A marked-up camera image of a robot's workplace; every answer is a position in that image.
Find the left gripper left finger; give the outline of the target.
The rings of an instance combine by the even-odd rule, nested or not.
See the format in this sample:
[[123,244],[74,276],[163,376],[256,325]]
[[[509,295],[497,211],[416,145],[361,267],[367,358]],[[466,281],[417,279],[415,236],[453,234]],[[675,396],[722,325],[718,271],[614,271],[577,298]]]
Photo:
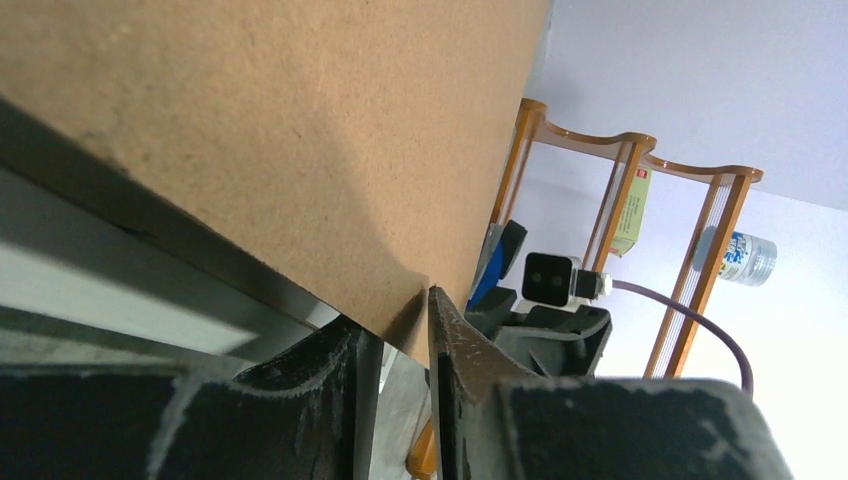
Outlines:
[[5,364],[1,475],[364,479],[382,347],[339,317],[233,378],[161,364]]

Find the white picture frame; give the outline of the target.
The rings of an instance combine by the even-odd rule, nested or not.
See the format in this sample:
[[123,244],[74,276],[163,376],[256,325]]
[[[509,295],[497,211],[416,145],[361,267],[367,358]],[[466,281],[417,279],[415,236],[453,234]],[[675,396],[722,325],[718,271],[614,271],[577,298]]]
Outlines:
[[286,287],[271,307],[9,172],[1,175],[1,303],[25,331],[86,353],[258,363],[335,319]]

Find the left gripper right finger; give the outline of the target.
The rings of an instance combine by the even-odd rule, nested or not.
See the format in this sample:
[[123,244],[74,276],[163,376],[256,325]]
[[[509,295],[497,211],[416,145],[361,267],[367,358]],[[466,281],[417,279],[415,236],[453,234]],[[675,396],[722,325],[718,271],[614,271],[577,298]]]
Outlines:
[[428,292],[442,479],[788,479],[760,410],[709,379],[539,376]]

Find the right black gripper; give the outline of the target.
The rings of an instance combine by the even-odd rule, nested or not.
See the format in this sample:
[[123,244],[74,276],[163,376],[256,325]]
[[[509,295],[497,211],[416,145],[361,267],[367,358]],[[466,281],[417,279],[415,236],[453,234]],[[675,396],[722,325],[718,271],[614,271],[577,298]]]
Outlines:
[[513,309],[514,290],[495,287],[473,307],[466,320],[505,355],[546,377],[592,377],[612,333],[608,311],[580,305],[574,311],[534,305]]

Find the brown backing board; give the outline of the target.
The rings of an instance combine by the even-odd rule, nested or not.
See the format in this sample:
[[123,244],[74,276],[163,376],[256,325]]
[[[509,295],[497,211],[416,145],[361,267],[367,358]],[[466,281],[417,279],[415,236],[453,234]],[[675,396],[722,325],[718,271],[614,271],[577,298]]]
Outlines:
[[427,363],[468,297],[546,1],[5,1],[1,163]]

